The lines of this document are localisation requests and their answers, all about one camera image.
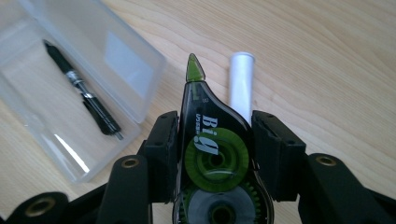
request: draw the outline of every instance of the pen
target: pen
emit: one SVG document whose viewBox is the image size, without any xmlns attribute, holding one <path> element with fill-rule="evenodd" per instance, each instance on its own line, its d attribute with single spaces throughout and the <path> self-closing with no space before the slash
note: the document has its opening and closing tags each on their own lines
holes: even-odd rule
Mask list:
<svg viewBox="0 0 396 224">
<path fill-rule="evenodd" d="M 84 80 L 81 79 L 77 71 L 55 46 L 47 40 L 43 40 L 43 42 L 52 60 L 55 61 L 61 71 L 67 76 L 70 83 L 81 92 L 82 99 L 84 100 L 82 103 L 90 111 L 102 133 L 106 135 L 114 134 L 121 140 L 123 137 L 120 134 L 121 128 L 119 124 L 106 111 L 95 95 L 87 90 Z"/>
</svg>

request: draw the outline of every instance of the white cylinder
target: white cylinder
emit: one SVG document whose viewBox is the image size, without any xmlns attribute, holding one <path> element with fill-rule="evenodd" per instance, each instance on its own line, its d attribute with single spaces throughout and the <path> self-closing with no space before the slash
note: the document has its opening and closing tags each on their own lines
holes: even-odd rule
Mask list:
<svg viewBox="0 0 396 224">
<path fill-rule="evenodd" d="M 254 56 L 236 52 L 230 61 L 230 107 L 251 123 L 251 89 Z"/>
</svg>

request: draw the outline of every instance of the plastic box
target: plastic box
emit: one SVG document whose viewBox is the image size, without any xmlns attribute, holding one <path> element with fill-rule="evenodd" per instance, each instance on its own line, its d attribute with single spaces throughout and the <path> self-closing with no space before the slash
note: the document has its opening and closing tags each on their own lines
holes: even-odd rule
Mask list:
<svg viewBox="0 0 396 224">
<path fill-rule="evenodd" d="M 42 40 L 63 52 L 122 128 L 100 132 Z M 140 134 L 165 59 L 100 1 L 0 6 L 0 95 L 74 182 L 96 175 Z"/>
</svg>

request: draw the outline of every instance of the green tip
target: green tip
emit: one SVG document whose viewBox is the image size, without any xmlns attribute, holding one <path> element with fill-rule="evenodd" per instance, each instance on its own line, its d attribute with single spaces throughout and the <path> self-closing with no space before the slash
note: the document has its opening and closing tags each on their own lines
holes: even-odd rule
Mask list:
<svg viewBox="0 0 396 224">
<path fill-rule="evenodd" d="M 190 54 L 189 62 L 187 63 L 186 81 L 203 81 L 205 80 L 205 73 L 198 62 L 195 54 Z"/>
</svg>

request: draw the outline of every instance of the wooden table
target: wooden table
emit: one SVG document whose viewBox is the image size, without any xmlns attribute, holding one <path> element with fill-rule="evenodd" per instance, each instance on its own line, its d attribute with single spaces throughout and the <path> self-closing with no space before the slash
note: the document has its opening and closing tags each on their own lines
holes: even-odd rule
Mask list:
<svg viewBox="0 0 396 224">
<path fill-rule="evenodd" d="M 365 187 L 396 198 L 395 1 L 106 3 L 168 61 L 142 133 L 117 158 L 136 153 L 158 116 L 180 110 L 191 52 L 227 102 L 229 58 L 243 50 L 256 58 L 253 109 L 283 120 L 308 154 L 332 154 Z M 1 217 L 38 193 L 73 200 L 107 181 L 111 164 L 89 183 L 71 183 L 3 101 L 0 114 Z M 276 223 L 301 223 L 296 207 L 275 203 Z M 154 223 L 171 218 L 172 204 L 154 205 Z"/>
</svg>

